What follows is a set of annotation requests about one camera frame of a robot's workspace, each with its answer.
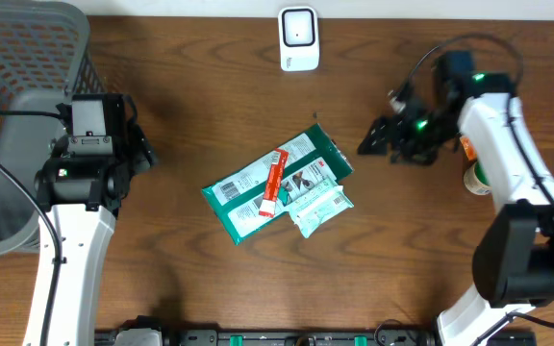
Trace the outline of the green 3M package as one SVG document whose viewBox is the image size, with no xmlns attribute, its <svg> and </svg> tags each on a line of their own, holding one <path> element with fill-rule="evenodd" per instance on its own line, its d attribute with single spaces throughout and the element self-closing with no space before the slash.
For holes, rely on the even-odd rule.
<svg viewBox="0 0 554 346">
<path fill-rule="evenodd" d="M 312 127 L 279 146 L 289 153 L 282 181 L 282 195 L 276 202 L 277 218 L 286 205 L 329 177 L 340 182 L 353 172 L 343 152 L 320 125 Z M 259 215 L 272 154 L 266 153 L 242 169 L 202 189 L 202 194 L 235 244 L 261 230 L 272 220 Z"/>
</svg>

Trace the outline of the small orange box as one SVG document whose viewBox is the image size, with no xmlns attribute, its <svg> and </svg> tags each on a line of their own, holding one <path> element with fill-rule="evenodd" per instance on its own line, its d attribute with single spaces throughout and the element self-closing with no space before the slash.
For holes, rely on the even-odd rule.
<svg viewBox="0 0 554 346">
<path fill-rule="evenodd" d="M 475 148 L 473 147 L 472 142 L 470 139 L 466 136 L 460 137 L 460 142 L 463 146 L 465 155 L 469 161 L 476 161 L 477 160 L 477 153 Z"/>
</svg>

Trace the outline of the mint green wipes pack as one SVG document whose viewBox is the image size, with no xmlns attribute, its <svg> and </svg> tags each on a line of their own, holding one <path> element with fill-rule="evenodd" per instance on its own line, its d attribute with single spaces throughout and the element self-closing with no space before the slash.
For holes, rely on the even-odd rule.
<svg viewBox="0 0 554 346">
<path fill-rule="evenodd" d="M 302 236 L 309 238 L 320 225 L 353 207 L 343 186 L 327 177 L 290 203 L 288 213 Z"/>
</svg>

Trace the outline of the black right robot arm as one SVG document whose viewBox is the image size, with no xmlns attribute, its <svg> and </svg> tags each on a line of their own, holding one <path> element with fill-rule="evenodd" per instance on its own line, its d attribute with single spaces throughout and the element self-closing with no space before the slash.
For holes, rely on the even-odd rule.
<svg viewBox="0 0 554 346">
<path fill-rule="evenodd" d="M 430 165 L 448 139 L 462 135 L 491 187 L 496 216 L 475 249 L 473 284 L 418 343 L 486 345 L 517 318 L 554 329 L 531 313 L 554 301 L 554 178 L 529 135 L 516 83 L 505 73 L 436 78 L 437 110 L 426 110 L 406 82 L 390 102 L 394 115 L 375 120 L 358 148 Z"/>
</svg>

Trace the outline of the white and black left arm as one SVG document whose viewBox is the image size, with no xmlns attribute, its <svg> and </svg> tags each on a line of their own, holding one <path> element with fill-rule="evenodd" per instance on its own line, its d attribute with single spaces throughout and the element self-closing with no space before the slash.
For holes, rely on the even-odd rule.
<svg viewBox="0 0 554 346">
<path fill-rule="evenodd" d="M 91 345 L 105 256 L 134 176 L 157 161 L 141 127 L 68 141 L 37 174 L 39 258 L 26 345 Z"/>
</svg>

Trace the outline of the white jar green lid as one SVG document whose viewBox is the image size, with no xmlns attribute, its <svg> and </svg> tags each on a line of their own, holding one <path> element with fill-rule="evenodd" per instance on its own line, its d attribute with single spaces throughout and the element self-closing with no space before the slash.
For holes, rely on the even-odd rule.
<svg viewBox="0 0 554 346">
<path fill-rule="evenodd" d="M 466 170 L 463 182 L 466 189 L 475 195 L 488 195 L 491 193 L 491 187 L 488 185 L 482 166 L 478 161 Z"/>
</svg>

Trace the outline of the red sachet packet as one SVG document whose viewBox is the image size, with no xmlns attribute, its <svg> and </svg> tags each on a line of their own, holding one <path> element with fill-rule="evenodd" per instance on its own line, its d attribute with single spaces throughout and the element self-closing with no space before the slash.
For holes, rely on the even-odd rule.
<svg viewBox="0 0 554 346">
<path fill-rule="evenodd" d="M 265 184 L 264 195 L 259 206 L 259 215 L 272 218 L 276 211 L 276 201 L 283 178 L 289 153 L 283 149 L 275 149 L 272 152 L 271 164 Z"/>
</svg>

